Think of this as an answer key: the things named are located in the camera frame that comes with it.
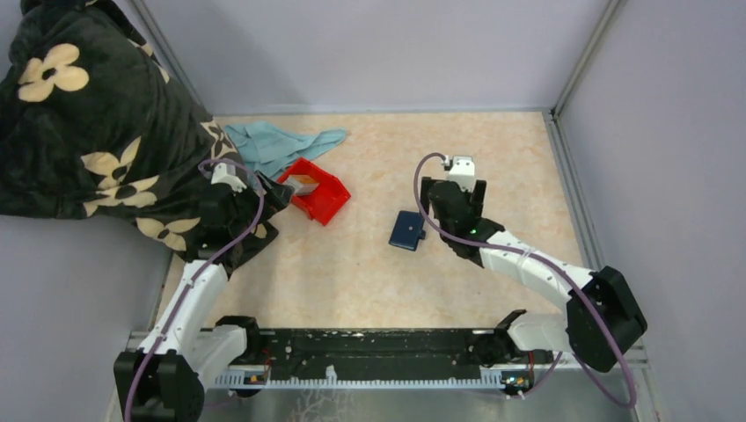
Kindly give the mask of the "red plastic bin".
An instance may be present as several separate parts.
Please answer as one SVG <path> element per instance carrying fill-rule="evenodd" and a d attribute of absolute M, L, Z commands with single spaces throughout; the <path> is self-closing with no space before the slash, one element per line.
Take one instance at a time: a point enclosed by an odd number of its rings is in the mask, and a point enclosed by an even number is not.
<path fill-rule="evenodd" d="M 351 198 L 350 192 L 337 177 L 308 159 L 299 158 L 278 178 L 278 181 L 282 184 L 285 178 L 292 174 L 306 174 L 320 183 L 309 195 L 293 195 L 291 203 L 303 211 L 310 220 L 323 226 L 326 226 Z"/>

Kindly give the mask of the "navy leather card holder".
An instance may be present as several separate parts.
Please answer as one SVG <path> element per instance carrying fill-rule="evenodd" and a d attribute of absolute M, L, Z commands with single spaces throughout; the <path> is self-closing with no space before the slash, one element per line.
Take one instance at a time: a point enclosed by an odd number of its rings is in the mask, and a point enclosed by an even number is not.
<path fill-rule="evenodd" d="M 419 242 L 426 237 L 424 223 L 424 218 L 419 212 L 399 211 L 390 235 L 389 245 L 416 251 Z"/>

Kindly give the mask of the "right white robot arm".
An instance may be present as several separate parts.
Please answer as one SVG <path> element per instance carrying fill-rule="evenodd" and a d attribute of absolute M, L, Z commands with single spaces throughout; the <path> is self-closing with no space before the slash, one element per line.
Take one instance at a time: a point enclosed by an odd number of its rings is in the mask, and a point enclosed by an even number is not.
<path fill-rule="evenodd" d="M 426 221 L 460 258 L 512 278 L 544 297 L 559 314 L 515 311 L 501 324 L 495 350 L 506 362 L 528 351 L 570 352 L 596 371 L 610 371 L 647 331 L 647 319 L 624 275 L 611 266 L 574 266 L 530 247 L 482 216 L 486 181 L 464 192 L 453 181 L 425 177 L 414 197 Z"/>

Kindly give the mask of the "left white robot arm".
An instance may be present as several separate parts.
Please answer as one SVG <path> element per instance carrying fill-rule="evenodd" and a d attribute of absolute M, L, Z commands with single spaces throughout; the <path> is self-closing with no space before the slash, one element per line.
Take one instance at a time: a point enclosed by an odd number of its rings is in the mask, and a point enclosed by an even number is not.
<path fill-rule="evenodd" d="M 206 391 L 234 360 L 257 361 L 264 351 L 250 316 L 224 316 L 204 328 L 230 276 L 277 236 L 269 219 L 290 202 L 292 190 L 260 171 L 250 183 L 212 175 L 216 193 L 195 218 L 162 223 L 139 218 L 136 227 L 182 254 L 185 266 L 155 326 L 131 351 L 119 354 L 114 377 L 126 421 L 196 421 Z"/>

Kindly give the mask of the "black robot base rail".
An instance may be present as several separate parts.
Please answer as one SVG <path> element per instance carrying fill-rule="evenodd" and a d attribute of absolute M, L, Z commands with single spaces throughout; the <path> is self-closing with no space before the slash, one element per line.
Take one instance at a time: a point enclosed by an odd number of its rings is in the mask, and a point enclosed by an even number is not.
<path fill-rule="evenodd" d="M 300 329 L 249 326 L 249 349 L 214 386 L 263 389 L 471 389 L 520 395 L 551 351 L 523 352 L 488 329 Z"/>

